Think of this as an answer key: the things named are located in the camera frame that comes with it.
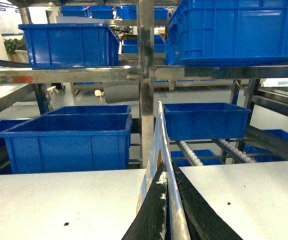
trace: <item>shelf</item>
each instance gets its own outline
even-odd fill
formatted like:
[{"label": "shelf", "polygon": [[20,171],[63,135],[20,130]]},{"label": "shelf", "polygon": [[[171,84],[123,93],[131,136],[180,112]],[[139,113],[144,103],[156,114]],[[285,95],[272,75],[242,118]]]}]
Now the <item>shelf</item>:
[{"label": "shelf", "polygon": [[62,70],[32,70],[31,68],[0,68],[1,84],[47,84],[137,81],[140,70],[137,66],[83,68]]},{"label": "shelf", "polygon": [[34,92],[34,86],[31,84],[17,85],[12,90],[0,95],[0,112],[7,109],[12,104],[22,100],[24,97]]},{"label": "shelf", "polygon": [[245,137],[251,142],[254,142],[288,160],[288,141],[283,138],[274,136],[264,130],[260,130],[250,125],[246,128]]},{"label": "shelf", "polygon": [[[118,55],[119,60],[137,60],[139,59],[138,53],[122,53]],[[165,53],[154,53],[154,59],[165,59]]]},{"label": "shelf", "polygon": [[[132,27],[137,26],[138,22],[137,20],[120,20],[120,19],[114,19],[114,20],[105,20],[105,23],[108,24],[111,27]],[[155,20],[155,26],[167,26],[169,24],[169,19],[166,20]]]},{"label": "shelf", "polygon": [[[0,68],[0,84],[46,84],[76,82],[138,81],[138,66],[117,66],[83,69],[32,70],[31,68]],[[288,78],[285,66],[220,66],[182,67],[156,66],[155,80],[205,80],[205,79],[266,79]]]},{"label": "shelf", "polygon": [[[52,2],[46,0],[10,0],[12,4],[18,8],[24,7],[51,7],[63,6],[63,2],[54,0]],[[177,0],[155,0],[156,6],[177,6],[180,1]],[[136,0],[68,0],[65,2],[66,6],[91,6],[91,5],[136,5]]]}]

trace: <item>green plant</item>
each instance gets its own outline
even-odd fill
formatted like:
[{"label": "green plant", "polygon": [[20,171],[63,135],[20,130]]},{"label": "green plant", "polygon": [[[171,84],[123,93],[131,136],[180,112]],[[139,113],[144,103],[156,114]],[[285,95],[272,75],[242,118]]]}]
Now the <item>green plant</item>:
[{"label": "green plant", "polygon": [[9,55],[15,54],[15,50],[17,49],[18,43],[19,43],[19,40],[16,38],[4,40],[4,45],[5,45],[7,54]]}]

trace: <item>gray floor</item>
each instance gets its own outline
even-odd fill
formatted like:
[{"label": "gray floor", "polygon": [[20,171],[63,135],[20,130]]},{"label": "gray floor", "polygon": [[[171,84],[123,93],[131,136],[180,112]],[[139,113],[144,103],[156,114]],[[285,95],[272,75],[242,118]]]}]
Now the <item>gray floor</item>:
[{"label": "gray floor", "polygon": [[[106,105],[101,103],[100,99],[94,96],[92,91],[81,91],[77,96],[71,94],[69,84],[66,85],[66,93],[59,93],[52,95],[52,105],[55,109],[63,106],[83,106],[83,105]],[[157,112],[158,101],[162,103],[203,103],[203,102],[228,102],[231,95],[231,88],[229,86],[223,87],[182,87],[173,92],[168,89],[156,91],[154,94],[154,112]],[[244,104],[244,90],[239,93],[238,105]],[[122,104],[129,104],[132,107],[132,116],[139,117],[138,101],[123,102]],[[40,115],[39,108],[36,102],[18,102],[8,109],[0,112],[1,119],[11,118],[36,118]],[[284,129],[288,131],[288,117],[279,113],[273,112],[266,108],[255,106],[251,125],[260,129]],[[138,134],[132,135],[132,143],[139,143],[140,138]],[[193,149],[211,149],[215,154],[220,154],[221,150],[215,144],[199,144],[192,145]],[[171,150],[178,150],[176,145],[171,145]],[[131,159],[140,158],[139,147],[132,147],[130,150]]]}]

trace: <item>white tabletop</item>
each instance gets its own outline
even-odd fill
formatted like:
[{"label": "white tabletop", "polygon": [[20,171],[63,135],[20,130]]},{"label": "white tabletop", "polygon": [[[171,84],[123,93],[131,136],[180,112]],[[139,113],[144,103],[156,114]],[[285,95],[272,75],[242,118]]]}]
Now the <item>white tabletop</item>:
[{"label": "white tabletop", "polygon": [[288,240],[288,161],[182,171],[242,239]]},{"label": "white tabletop", "polygon": [[[288,162],[182,170],[244,240],[288,239]],[[144,172],[1,175],[0,239],[119,240],[136,216]]]},{"label": "white tabletop", "polygon": [[0,240],[120,240],[136,217],[144,173],[0,175]]}]

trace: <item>potted plant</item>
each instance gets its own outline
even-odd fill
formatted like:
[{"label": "potted plant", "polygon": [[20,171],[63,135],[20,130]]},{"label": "potted plant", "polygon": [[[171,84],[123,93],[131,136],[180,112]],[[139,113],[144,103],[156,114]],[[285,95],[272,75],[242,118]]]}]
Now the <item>potted plant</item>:
[{"label": "potted plant", "polygon": [[12,62],[20,62],[19,57],[16,55],[15,50],[17,49],[17,44],[19,43],[19,40],[14,38],[14,39],[5,39],[4,40],[4,45],[6,48],[6,52],[8,55],[8,58]]}]

